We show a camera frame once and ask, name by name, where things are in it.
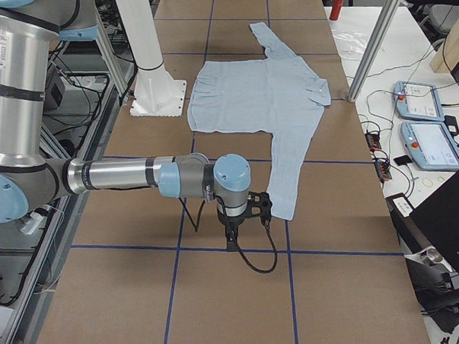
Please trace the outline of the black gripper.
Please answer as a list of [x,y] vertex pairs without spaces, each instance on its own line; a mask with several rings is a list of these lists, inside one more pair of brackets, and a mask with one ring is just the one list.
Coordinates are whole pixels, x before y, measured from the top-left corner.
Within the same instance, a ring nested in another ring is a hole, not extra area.
[[260,218],[263,226],[269,225],[272,219],[272,201],[266,192],[255,193],[249,192],[246,202],[238,210],[239,215],[232,212],[231,207],[224,204],[223,198],[215,197],[217,200],[218,220],[225,226],[225,238],[227,242],[226,249],[228,252],[237,252],[237,227],[244,220]]

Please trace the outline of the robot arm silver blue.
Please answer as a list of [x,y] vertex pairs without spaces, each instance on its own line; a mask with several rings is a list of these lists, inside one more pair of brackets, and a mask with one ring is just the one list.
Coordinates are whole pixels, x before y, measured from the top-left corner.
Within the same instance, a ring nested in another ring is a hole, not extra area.
[[215,201],[227,248],[239,251],[238,228],[259,218],[268,228],[272,203],[250,191],[250,166],[227,154],[83,161],[40,154],[46,66],[53,40],[94,40],[95,0],[0,0],[0,223],[65,195],[88,190],[156,188],[162,196]]

